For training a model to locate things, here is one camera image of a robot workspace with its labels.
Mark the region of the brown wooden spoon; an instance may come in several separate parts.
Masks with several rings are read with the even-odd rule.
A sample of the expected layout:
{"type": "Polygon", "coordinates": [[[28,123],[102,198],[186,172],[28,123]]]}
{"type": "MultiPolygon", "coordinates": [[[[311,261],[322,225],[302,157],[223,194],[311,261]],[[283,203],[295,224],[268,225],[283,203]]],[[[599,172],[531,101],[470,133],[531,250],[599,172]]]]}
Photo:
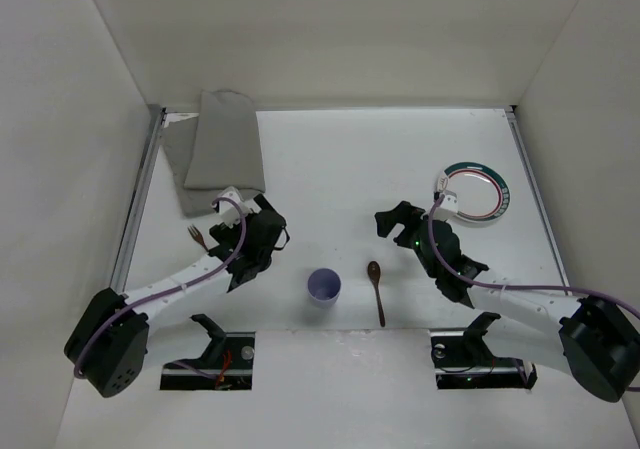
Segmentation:
{"type": "Polygon", "coordinates": [[[369,277],[369,280],[372,283],[372,286],[375,292],[379,323],[380,323],[380,326],[384,328],[386,326],[386,318],[385,318],[384,308],[383,308],[380,289],[379,289],[379,284],[381,279],[381,268],[377,261],[370,261],[368,263],[367,275],[369,277]]]}

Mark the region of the brown wooden fork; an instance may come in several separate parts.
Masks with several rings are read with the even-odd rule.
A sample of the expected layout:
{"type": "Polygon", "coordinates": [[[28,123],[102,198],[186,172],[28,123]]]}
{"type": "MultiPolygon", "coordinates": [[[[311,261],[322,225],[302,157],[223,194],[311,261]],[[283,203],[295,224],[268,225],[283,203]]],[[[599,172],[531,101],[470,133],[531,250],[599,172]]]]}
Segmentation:
{"type": "Polygon", "coordinates": [[[204,249],[205,252],[208,252],[209,249],[207,247],[207,244],[205,242],[204,236],[203,234],[200,232],[200,230],[194,226],[194,225],[190,225],[188,227],[188,232],[190,237],[200,246],[204,249]]]}

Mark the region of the white plate green red rim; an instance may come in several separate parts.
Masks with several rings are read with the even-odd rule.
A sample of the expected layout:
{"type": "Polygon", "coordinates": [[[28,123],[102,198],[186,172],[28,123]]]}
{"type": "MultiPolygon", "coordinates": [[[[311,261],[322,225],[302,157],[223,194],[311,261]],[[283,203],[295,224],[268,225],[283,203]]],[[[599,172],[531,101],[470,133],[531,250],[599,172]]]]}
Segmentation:
{"type": "Polygon", "coordinates": [[[436,178],[436,192],[452,191],[458,197],[458,215],[466,223],[488,224],[501,218],[511,203],[506,180],[492,168],[476,162],[457,162],[436,178]]]}

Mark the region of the lilac plastic cup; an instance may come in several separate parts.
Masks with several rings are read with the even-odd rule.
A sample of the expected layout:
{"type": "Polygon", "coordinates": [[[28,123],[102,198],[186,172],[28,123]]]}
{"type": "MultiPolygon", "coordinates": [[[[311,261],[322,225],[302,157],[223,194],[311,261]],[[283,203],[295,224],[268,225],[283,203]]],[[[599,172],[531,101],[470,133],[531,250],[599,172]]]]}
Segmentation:
{"type": "Polygon", "coordinates": [[[329,268],[313,271],[307,280],[307,293],[313,304],[321,308],[334,305],[341,292],[339,275],[329,268]]]}

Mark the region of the grey cloth placemat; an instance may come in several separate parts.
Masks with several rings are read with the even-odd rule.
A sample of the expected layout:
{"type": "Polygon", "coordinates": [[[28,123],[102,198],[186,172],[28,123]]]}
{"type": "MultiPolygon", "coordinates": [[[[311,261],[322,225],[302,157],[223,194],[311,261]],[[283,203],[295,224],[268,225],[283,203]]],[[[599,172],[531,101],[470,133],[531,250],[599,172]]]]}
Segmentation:
{"type": "Polygon", "coordinates": [[[202,92],[199,115],[170,124],[161,143],[187,218],[212,213],[229,187],[245,200],[266,191],[256,110],[246,95],[202,92]]]}

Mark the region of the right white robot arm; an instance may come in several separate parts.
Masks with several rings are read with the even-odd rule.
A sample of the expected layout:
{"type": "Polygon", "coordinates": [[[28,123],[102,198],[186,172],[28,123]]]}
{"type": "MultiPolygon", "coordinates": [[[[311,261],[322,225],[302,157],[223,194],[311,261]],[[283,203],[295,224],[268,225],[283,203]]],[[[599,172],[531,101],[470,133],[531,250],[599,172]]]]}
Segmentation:
{"type": "Polygon", "coordinates": [[[597,291],[562,286],[517,285],[463,254],[448,218],[458,211],[454,193],[435,196],[430,210],[400,202],[375,214],[376,231],[416,255],[449,301],[480,311],[463,332],[465,363],[476,368],[515,358],[566,373],[588,393],[617,402],[636,391],[639,332],[630,322],[638,310],[597,291]]]}

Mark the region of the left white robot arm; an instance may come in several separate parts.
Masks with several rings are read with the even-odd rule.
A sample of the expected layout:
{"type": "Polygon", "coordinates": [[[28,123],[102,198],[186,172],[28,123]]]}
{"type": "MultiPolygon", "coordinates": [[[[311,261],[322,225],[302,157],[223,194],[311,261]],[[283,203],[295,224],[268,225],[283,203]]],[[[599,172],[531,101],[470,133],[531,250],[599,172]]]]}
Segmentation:
{"type": "Polygon", "coordinates": [[[104,398],[126,388],[149,367],[175,365],[219,386],[233,361],[226,332],[211,318],[219,297],[266,271],[290,240],[286,219],[258,195],[235,190],[216,198],[213,248],[186,268],[144,287],[93,296],[65,347],[74,376],[104,398]]]}

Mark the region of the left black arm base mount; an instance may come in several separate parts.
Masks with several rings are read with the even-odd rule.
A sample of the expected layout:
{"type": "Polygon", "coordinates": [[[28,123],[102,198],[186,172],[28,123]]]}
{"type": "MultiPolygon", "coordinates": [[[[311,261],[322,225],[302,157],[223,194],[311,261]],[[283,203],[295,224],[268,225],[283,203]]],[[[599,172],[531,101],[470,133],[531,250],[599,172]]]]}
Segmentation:
{"type": "Polygon", "coordinates": [[[226,332],[205,315],[194,315],[209,337],[198,357],[163,366],[161,391],[249,391],[253,383],[255,332],[226,332]]]}

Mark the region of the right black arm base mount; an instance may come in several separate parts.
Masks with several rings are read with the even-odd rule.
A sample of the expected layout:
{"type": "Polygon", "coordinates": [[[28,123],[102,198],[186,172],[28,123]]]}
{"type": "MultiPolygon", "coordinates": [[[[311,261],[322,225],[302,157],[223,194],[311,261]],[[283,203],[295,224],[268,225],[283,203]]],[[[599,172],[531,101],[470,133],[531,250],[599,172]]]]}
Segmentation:
{"type": "Polygon", "coordinates": [[[439,390],[530,390],[537,370],[521,359],[497,357],[484,342],[490,326],[500,318],[484,312],[466,328],[431,332],[431,359],[439,390]]]}

